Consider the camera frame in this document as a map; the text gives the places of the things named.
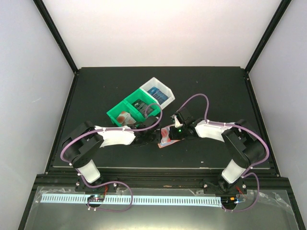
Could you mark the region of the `pink leather card holder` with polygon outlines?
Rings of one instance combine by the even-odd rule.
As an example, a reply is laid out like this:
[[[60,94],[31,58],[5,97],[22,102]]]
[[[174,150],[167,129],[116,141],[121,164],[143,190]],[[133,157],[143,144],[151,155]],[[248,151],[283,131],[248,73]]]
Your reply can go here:
[[[160,143],[158,143],[159,148],[164,148],[164,147],[170,146],[170,145],[180,141],[180,140],[171,140],[170,139],[170,128],[174,127],[174,126],[175,125],[168,125],[164,128],[161,128],[162,138],[161,138]]]

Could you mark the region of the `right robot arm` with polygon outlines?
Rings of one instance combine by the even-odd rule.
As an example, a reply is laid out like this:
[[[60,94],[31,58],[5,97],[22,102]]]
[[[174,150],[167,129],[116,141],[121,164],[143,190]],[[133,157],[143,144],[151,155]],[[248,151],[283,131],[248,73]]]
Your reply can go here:
[[[266,161],[270,155],[264,140],[243,119],[234,123],[214,122],[195,119],[183,107],[171,116],[174,125],[170,127],[171,140],[210,138],[221,141],[230,153],[230,162],[213,186],[226,194],[236,186],[239,178],[244,178],[254,166]]]

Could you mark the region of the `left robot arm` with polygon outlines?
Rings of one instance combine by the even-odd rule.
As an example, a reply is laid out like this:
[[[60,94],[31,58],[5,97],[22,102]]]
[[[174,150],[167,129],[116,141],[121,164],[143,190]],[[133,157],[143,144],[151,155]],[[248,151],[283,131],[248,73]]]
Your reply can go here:
[[[160,120],[150,116],[137,125],[123,127],[100,127],[84,122],[62,142],[60,158],[83,177],[88,188],[98,191],[103,186],[103,179],[93,160],[96,152],[114,145],[158,143],[161,140]]]

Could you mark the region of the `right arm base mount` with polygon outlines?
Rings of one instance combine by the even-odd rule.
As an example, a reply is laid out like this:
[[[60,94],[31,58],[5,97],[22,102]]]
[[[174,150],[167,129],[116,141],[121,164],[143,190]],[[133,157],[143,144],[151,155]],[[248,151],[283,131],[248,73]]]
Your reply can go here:
[[[241,178],[229,184],[222,176],[205,177],[202,181],[204,193],[215,195],[236,195],[238,193],[237,188],[242,189],[244,184],[245,182]]]

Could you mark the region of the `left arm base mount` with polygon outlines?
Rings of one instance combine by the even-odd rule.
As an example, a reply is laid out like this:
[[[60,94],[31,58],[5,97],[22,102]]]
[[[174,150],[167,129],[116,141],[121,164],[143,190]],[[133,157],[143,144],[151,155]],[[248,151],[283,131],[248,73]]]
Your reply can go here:
[[[76,186],[75,186],[75,191],[76,192],[85,192],[86,194],[89,193],[115,193],[117,188],[121,187],[121,185],[118,183],[118,178],[116,177],[101,177],[98,180],[96,180],[95,182],[89,184],[90,186],[97,186],[106,182],[111,182],[113,181],[113,183],[111,184],[107,184],[105,186],[100,186],[100,187],[95,187],[95,188],[91,188],[88,187],[82,179],[78,179],[76,182]]]

